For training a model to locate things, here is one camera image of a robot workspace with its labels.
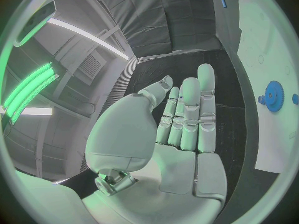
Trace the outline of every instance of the robotic hand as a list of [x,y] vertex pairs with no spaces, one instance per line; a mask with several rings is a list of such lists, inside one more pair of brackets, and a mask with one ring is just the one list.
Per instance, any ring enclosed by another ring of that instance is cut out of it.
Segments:
[[89,168],[99,174],[97,187],[106,195],[134,184],[129,172],[142,169],[151,159],[157,134],[151,112],[172,85],[172,78],[165,76],[137,94],[121,98],[96,122],[85,155]]

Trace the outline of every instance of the small blue object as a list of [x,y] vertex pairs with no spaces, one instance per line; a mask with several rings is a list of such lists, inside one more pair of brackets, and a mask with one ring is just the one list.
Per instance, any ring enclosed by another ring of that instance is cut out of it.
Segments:
[[224,8],[227,8],[225,0],[221,0]]
[[259,96],[258,101],[260,104],[265,105],[266,104],[265,96]]
[[279,111],[285,100],[285,92],[278,81],[271,81],[265,91],[265,101],[268,110],[272,112]]
[[295,105],[299,104],[299,96],[297,94],[293,94],[292,101]]

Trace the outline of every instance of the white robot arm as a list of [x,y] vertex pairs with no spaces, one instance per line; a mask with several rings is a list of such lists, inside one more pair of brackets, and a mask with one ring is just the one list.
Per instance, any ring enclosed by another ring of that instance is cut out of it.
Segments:
[[129,172],[146,166],[152,157],[157,126],[152,110],[172,87],[172,78],[164,77],[110,106],[93,127],[86,145],[86,162],[99,173],[96,184],[111,195],[135,181]]

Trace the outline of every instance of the light strip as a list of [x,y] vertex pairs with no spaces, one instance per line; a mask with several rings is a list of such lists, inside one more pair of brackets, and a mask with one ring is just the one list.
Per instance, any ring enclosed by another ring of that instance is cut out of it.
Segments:
[[25,80],[23,80],[15,89],[14,91],[11,93],[11,95],[7,98],[7,100],[4,102],[3,107],[6,109],[11,102],[13,101],[13,99],[18,95],[18,93],[30,82],[32,81],[34,78],[36,78],[37,76],[39,76],[41,73],[43,73],[45,70],[49,69],[51,67],[52,62],[42,66],[41,68],[39,68],[38,70],[36,70],[35,72],[33,72],[31,75],[29,75]]
[[34,89],[34,91],[31,92],[31,94],[20,104],[20,106],[18,107],[18,109],[15,111],[15,113],[11,117],[11,123],[12,123],[12,125],[15,124],[15,122],[17,121],[17,119],[19,118],[19,116],[21,115],[21,113],[23,112],[23,110],[25,109],[25,107],[33,100],[33,98],[35,96],[37,96],[37,94],[39,92],[41,92],[47,85],[49,85],[55,79],[56,79],[55,75],[50,76],[46,81],[44,81],[43,83],[41,83],[36,89]]
[[59,184],[59,183],[62,183],[62,182],[64,182],[64,181],[66,181],[66,180],[68,180],[69,178],[67,178],[67,179],[63,179],[63,180],[60,180],[60,181],[57,181],[57,182],[53,182],[53,184]]
[[44,71],[32,81],[30,81],[13,99],[11,104],[8,106],[6,113],[9,117],[13,116],[13,113],[19,108],[21,103],[45,80],[49,79],[51,76],[54,76],[54,71],[52,68]]
[[[3,106],[0,106],[0,113],[5,113]],[[52,115],[52,108],[26,107],[21,115]]]
[[86,31],[83,31],[71,24],[68,24],[66,22],[63,22],[63,21],[59,21],[57,19],[54,19],[54,18],[51,18],[48,23],[51,23],[51,24],[55,24],[55,25],[58,25],[58,26],[61,26],[61,27],[64,27],[66,29],[69,29],[71,31],[74,31],[74,32],[77,32],[78,34],[82,35],[82,36],[85,36],[91,40],[93,40],[94,42],[97,42],[98,44],[100,44],[101,46],[104,46],[106,47],[107,49],[109,49],[110,51],[114,52],[115,54],[125,58],[127,61],[129,60],[128,56],[126,56],[124,53],[122,53],[121,51],[119,51],[118,49],[114,48],[113,46],[109,45],[107,42],[99,39],[98,37],[86,32]]

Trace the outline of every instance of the green led light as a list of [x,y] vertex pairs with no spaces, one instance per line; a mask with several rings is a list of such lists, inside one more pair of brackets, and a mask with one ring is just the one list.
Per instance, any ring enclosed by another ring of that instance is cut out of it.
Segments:
[[30,81],[13,99],[11,104],[8,106],[6,113],[9,117],[13,116],[13,113],[18,109],[18,107],[21,105],[21,103],[39,86],[41,85],[45,80],[50,78],[54,75],[53,69],[48,69],[41,73],[39,76],[34,78],[32,81]]
[[51,68],[52,62],[42,66],[39,68],[37,71],[33,72],[30,76],[28,76],[24,81],[22,81],[16,88],[15,90],[11,93],[11,95],[7,98],[7,100],[4,102],[3,109],[6,109],[13,99],[17,96],[17,94],[30,82],[32,81],[35,77],[46,71],[47,69]]
[[47,85],[49,85],[52,81],[54,81],[56,79],[55,75],[52,75],[49,79],[47,79],[46,81],[44,81],[41,85],[39,85],[19,106],[19,108],[16,110],[16,112],[13,114],[12,118],[11,118],[11,123],[12,125],[15,124],[15,122],[17,121],[17,119],[19,118],[19,116],[21,115],[21,113],[23,112],[23,110],[26,108],[26,106],[34,99],[35,96],[37,96],[37,94],[39,92],[41,92]]

